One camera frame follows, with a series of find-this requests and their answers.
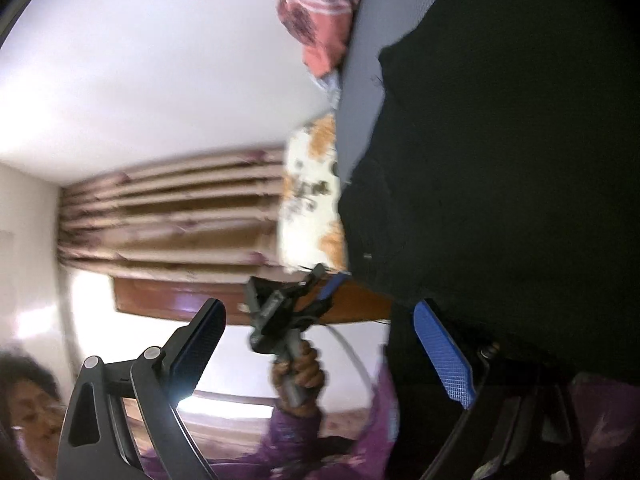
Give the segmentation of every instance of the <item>curtain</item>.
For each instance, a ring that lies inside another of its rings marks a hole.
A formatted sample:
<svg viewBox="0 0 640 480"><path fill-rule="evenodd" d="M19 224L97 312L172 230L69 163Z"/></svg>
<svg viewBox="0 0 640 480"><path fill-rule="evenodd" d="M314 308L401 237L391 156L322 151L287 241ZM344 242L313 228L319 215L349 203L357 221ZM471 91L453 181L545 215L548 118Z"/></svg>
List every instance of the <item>curtain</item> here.
<svg viewBox="0 0 640 480"><path fill-rule="evenodd" d="M120 278L283 280L276 250L282 149L119 171L63 190L58 257Z"/></svg>

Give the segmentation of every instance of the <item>white ceiling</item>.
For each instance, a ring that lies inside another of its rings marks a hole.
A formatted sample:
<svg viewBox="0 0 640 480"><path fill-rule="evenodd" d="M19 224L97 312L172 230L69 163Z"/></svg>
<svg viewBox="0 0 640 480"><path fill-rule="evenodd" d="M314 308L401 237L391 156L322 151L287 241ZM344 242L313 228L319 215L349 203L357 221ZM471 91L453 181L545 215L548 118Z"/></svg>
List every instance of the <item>white ceiling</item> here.
<svg viewBox="0 0 640 480"><path fill-rule="evenodd" d="M274 143L327 108L276 0L33 0L0 49L0 162L58 184Z"/></svg>

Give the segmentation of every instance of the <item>pink plastic bag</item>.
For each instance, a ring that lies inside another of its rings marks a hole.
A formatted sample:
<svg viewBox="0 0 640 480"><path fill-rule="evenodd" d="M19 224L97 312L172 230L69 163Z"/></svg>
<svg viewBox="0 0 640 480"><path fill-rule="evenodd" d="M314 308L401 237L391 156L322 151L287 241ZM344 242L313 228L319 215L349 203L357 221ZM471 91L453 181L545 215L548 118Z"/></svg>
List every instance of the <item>pink plastic bag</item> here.
<svg viewBox="0 0 640 480"><path fill-rule="evenodd" d="M304 45L303 61L321 78L342 62L360 0L279 0L278 17Z"/></svg>

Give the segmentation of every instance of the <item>person's hair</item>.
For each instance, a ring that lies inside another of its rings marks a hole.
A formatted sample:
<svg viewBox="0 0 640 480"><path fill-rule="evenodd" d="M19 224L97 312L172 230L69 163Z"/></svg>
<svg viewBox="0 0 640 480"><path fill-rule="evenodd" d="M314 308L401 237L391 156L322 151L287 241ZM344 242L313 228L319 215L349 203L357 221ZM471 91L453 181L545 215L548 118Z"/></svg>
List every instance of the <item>person's hair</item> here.
<svg viewBox="0 0 640 480"><path fill-rule="evenodd" d="M8 395L20 381L31 381L41 387L53 399L60 400L60 391L53 374L39 365L32 357L14 351L0 351L0 425L14 441L11 427Z"/></svg>

